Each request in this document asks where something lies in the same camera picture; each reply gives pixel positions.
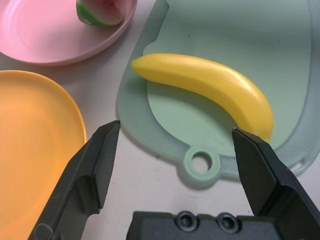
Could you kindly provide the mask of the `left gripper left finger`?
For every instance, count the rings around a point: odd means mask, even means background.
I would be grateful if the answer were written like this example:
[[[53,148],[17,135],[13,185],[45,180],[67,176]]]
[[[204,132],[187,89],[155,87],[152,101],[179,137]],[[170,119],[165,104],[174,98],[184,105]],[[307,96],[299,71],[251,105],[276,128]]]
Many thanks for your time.
[[[70,159],[34,225],[30,240],[79,240],[104,207],[114,168],[120,121],[100,126]]]

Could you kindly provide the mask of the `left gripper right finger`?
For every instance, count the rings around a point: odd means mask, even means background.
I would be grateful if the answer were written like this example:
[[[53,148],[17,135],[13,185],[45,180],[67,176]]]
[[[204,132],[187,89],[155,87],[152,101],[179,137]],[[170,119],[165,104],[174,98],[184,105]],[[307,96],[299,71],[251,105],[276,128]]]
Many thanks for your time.
[[[255,215],[277,221],[320,223],[320,212],[271,146],[241,129],[232,130],[239,178]]]

